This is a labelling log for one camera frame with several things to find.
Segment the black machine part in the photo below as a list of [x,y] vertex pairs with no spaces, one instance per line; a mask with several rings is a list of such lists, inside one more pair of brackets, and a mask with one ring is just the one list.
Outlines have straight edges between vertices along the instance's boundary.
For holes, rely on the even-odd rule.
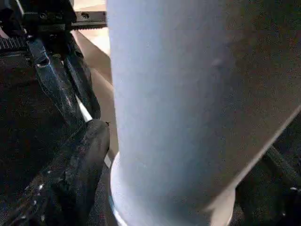
[[84,225],[109,144],[107,123],[92,120],[83,125],[25,189],[1,225]]
[[[4,137],[16,142],[17,149],[4,146],[4,159],[16,163],[9,170],[1,169],[5,171],[4,187],[16,184],[18,188],[7,189],[0,196],[5,207],[5,212],[0,212],[0,225],[84,225],[109,149],[110,133],[108,125],[99,120],[91,72],[70,31],[106,26],[105,13],[75,13],[68,0],[55,4],[11,0],[10,5],[12,10],[0,12],[0,26],[9,35],[8,39],[0,38],[0,60],[5,66],[1,102],[10,106],[5,105],[1,113],[4,119],[7,116],[2,126]],[[92,121],[84,121],[77,97]],[[16,99],[22,104],[14,106]],[[19,115],[12,114],[14,108]],[[28,114],[29,123],[24,122],[27,119],[22,112],[25,117]],[[33,159],[39,154],[43,157],[37,164]],[[29,170],[16,175],[16,170],[26,167]],[[20,190],[32,179],[22,194]]]

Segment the white wire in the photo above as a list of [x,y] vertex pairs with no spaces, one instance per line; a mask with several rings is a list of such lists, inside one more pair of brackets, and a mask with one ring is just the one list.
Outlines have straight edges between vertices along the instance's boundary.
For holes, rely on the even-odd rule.
[[81,102],[81,100],[78,98],[77,95],[75,95],[77,103],[79,104],[79,109],[81,111],[81,114],[83,115],[83,118],[85,120],[85,122],[91,121],[93,118],[90,115],[90,113],[88,112],[88,110],[86,109],[86,107],[84,106],[84,104]]
[[2,30],[2,28],[0,27],[0,36],[4,39],[8,39],[9,36],[7,34],[5,34],[5,32]]

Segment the screw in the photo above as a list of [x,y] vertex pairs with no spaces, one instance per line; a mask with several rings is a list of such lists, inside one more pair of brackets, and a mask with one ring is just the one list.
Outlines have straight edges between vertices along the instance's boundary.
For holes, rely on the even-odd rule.
[[40,18],[46,20],[47,19],[46,13],[40,13]]
[[81,16],[84,18],[84,19],[89,19],[89,14],[88,13],[81,13]]

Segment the cylindrical object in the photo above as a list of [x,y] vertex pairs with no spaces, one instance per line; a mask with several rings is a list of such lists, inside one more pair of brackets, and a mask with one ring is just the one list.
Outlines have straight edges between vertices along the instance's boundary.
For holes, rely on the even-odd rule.
[[297,33],[267,7],[108,1],[111,192],[127,225],[227,224],[216,211],[233,208],[237,184],[299,112]]

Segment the beige surface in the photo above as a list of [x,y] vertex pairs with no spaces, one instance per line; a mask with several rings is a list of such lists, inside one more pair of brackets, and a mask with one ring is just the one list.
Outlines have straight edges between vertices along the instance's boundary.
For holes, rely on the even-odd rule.
[[111,60],[103,51],[91,43],[80,32],[73,35],[81,48],[86,62],[91,68],[93,90],[100,103],[101,119],[110,123],[111,143],[109,158],[118,152],[117,127],[111,77]]
[[[75,0],[76,11],[106,11],[104,0]],[[110,123],[109,158],[118,152],[113,86],[111,76],[110,41],[108,28],[73,32],[91,73],[93,90],[101,108],[101,119]]]

